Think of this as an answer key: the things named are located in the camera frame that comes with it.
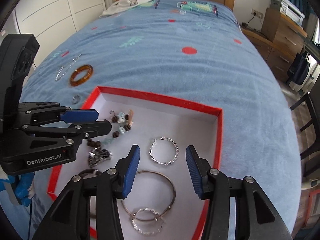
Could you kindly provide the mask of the white blue gloved hand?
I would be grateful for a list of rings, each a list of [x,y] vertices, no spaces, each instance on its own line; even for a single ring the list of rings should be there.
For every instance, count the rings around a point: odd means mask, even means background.
[[[1,191],[6,190],[13,204],[28,207],[35,195],[34,189],[35,173],[26,173],[11,176],[1,170]]]

